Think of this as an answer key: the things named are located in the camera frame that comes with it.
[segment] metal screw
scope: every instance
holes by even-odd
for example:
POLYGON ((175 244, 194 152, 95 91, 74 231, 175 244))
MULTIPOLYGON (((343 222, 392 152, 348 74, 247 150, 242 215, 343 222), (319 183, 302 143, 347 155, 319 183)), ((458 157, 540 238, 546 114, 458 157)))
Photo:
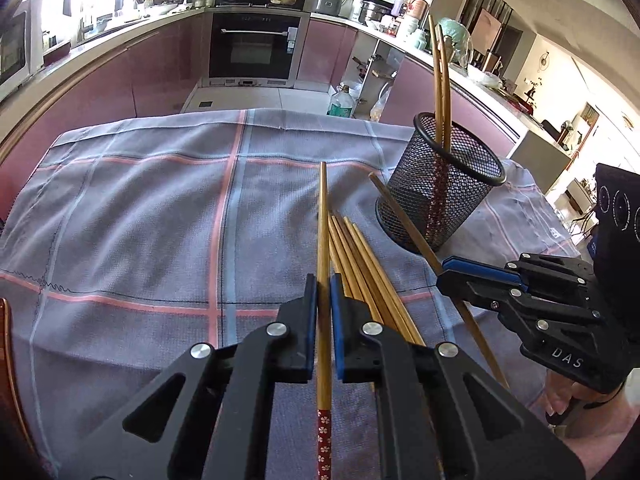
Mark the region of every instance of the metal screw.
POLYGON ((453 343, 442 343, 438 346, 438 354, 442 357, 455 357, 458 355, 458 347, 453 343))
POLYGON ((287 332, 287 325, 284 323, 271 323, 267 325, 267 334, 277 337, 284 335, 287 332))
POLYGON ((190 353, 194 359, 204 359, 211 354, 211 347, 206 343, 198 343, 191 347, 190 353))
POLYGON ((362 331, 367 335, 378 335, 382 332, 382 325, 375 321, 369 321, 362 326, 362 331))

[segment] chopstick bundle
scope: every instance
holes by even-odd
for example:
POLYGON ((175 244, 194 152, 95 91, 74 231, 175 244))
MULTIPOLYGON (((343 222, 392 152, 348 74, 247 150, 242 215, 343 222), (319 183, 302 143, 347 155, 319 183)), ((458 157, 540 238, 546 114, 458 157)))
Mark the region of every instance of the chopstick bundle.
MULTIPOLYGON (((389 204, 389 207, 393 210, 394 213, 396 213, 399 221, 406 229, 416 247, 418 247, 420 254, 424 257, 425 260, 427 260, 427 263, 429 264, 431 269, 433 269, 433 272, 435 272, 436 276, 440 275, 442 273, 442 264, 438 260, 438 257, 435 255, 435 253, 429 247, 427 241, 420 234, 420 231, 418 231, 414 223, 411 222, 411 219, 400 207, 399 203, 396 202, 396 199, 393 198, 386 186, 382 184, 382 182, 380 182, 380 179, 373 173, 369 173, 369 179, 373 182, 376 188, 378 188, 380 195, 389 204)), ((474 338, 474 341, 478 345, 478 348, 480 349, 487 364, 489 365, 489 368, 491 368, 491 372, 494 374, 495 379, 506 389, 509 389, 507 379, 502 373, 502 370, 500 370, 500 365, 498 364, 498 361, 496 360, 495 355, 489 346, 489 343, 487 343, 486 339, 482 335, 480 327, 469 312, 465 302, 462 300, 457 300, 455 298, 451 298, 451 301, 460 314, 460 317, 462 318, 462 321, 464 322, 466 328, 469 330, 472 337, 474 338)))
POLYGON ((329 291, 329 211, 327 208, 326 163, 320 163, 318 198, 318 480, 331 478, 331 301, 329 291))
MULTIPOLYGON (((436 143, 446 152, 451 151, 451 85, 449 80, 449 63, 444 44, 444 36, 440 24, 434 26, 433 17, 429 16, 429 29, 433 45, 433 75, 435 95, 436 143)), ((435 182, 427 225, 430 226, 431 240, 436 240, 444 224, 447 208, 447 186, 449 181, 449 164, 439 154, 434 154, 435 182)))
POLYGON ((332 263, 342 275, 346 296, 363 301, 374 321, 398 331, 408 342, 424 345, 411 316, 358 228, 347 217, 329 220, 332 263))
POLYGON ((433 79, 436 105, 436 142, 442 144, 444 137, 444 112, 442 110, 442 69, 440 66, 440 46, 436 36, 433 16, 429 14, 429 32, 431 35, 431 49, 433 51, 433 79))

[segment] floor tile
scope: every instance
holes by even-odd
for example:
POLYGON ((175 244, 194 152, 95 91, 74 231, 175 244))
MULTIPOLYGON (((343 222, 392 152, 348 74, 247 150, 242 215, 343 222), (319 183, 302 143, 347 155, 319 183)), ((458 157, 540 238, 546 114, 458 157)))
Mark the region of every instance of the floor tile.
POLYGON ((187 112, 208 112, 211 110, 242 110, 247 108, 281 108, 280 93, 277 88, 218 87, 196 90, 187 112), (203 102, 210 106, 201 107, 203 102))
POLYGON ((284 110, 325 115, 329 107, 329 94, 325 92, 311 92, 293 88, 280 88, 279 91, 284 110))

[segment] bracelet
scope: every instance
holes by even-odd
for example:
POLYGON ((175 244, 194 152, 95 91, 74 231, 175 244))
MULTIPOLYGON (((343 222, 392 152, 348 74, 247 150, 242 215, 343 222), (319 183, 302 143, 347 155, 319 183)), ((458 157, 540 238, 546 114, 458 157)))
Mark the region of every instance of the bracelet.
POLYGON ((620 384, 620 387, 616 391, 616 394, 613 397, 611 397, 609 400, 605 400, 604 402, 591 402, 589 404, 585 404, 582 408, 584 410, 594 410, 595 408, 604 406, 608 402, 611 402, 613 399, 615 399, 620 394, 620 392, 625 389, 625 384, 626 384, 626 379, 622 382, 622 384, 620 384))

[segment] countertop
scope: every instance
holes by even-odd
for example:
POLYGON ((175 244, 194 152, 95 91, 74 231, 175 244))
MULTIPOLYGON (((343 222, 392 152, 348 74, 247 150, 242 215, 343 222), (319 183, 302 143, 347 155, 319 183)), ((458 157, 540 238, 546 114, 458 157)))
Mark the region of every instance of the countertop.
POLYGON ((0 121, 0 142, 15 128, 25 114, 35 108, 52 90, 69 79, 82 67, 124 43, 135 40, 135 38, 156 28, 203 12, 205 12, 205 9, 190 9, 146 18, 140 22, 132 23, 126 28, 116 30, 111 34, 73 48, 68 56, 35 73, 20 88, 0 103, 0 117, 2 117, 2 121, 0 121))
MULTIPOLYGON (((109 51, 135 40, 136 37, 147 34, 156 28, 162 27, 169 23, 176 22, 189 16, 196 16, 203 12, 239 12, 246 10, 245 7, 214 7, 203 9, 190 9, 183 12, 171 12, 164 16, 147 18, 141 22, 133 23, 122 30, 115 31, 111 34, 89 41, 85 44, 75 47, 71 53, 64 59, 45 67, 38 73, 33 75, 23 85, 0 103, 0 142, 14 129, 15 125, 27 114, 31 109, 35 108, 38 102, 44 99, 52 90, 65 82, 75 72, 79 71, 83 66, 88 65, 95 59, 107 54, 109 51)), ((259 12, 275 12, 274 9, 259 9, 259 12)), ((302 14, 302 12, 289 10, 287 13, 302 14)), ((385 43, 404 52, 412 59, 433 70, 433 57, 427 52, 418 50, 407 45, 404 41, 398 40, 387 34, 383 34, 377 30, 373 30, 366 25, 352 22, 345 18, 328 16, 326 14, 311 13, 311 18, 315 20, 323 20, 326 22, 340 23, 347 27, 355 28, 361 32, 369 34, 385 43)), ((560 146, 552 139, 552 137, 542 128, 537 126, 525 114, 517 111, 507 101, 500 96, 491 92, 483 86, 477 85, 471 79, 467 78, 462 70, 451 70, 450 79, 456 90, 463 93, 467 98, 475 102, 479 107, 483 108, 488 114, 498 119, 505 126, 505 133, 510 135, 514 142, 522 140, 527 132, 532 132, 549 144, 555 146, 562 151, 560 146)))
MULTIPOLYGON (((404 52, 418 63, 427 66, 430 70, 433 70, 433 56, 423 50, 418 50, 412 46, 409 46, 402 40, 398 40, 388 34, 374 30, 361 23, 352 22, 345 18, 338 18, 335 16, 328 16, 327 14, 319 14, 312 12, 311 17, 315 20, 323 20, 326 22, 340 23, 347 27, 355 28, 362 31, 374 38, 378 38, 381 41, 391 45, 392 47, 404 52)), ((527 117, 522 112, 516 110, 505 99, 501 98, 498 94, 492 92, 488 88, 482 85, 476 84, 474 81, 466 76, 466 71, 459 67, 452 66, 453 70, 449 71, 449 77, 457 90, 461 91, 470 97, 476 104, 480 104, 485 110, 490 111, 496 118, 506 126, 506 133, 510 134, 515 142, 522 139, 527 132, 532 132, 542 139, 546 140, 549 144, 555 147, 560 152, 564 151, 555 142, 545 130, 540 128, 534 121, 527 117)))

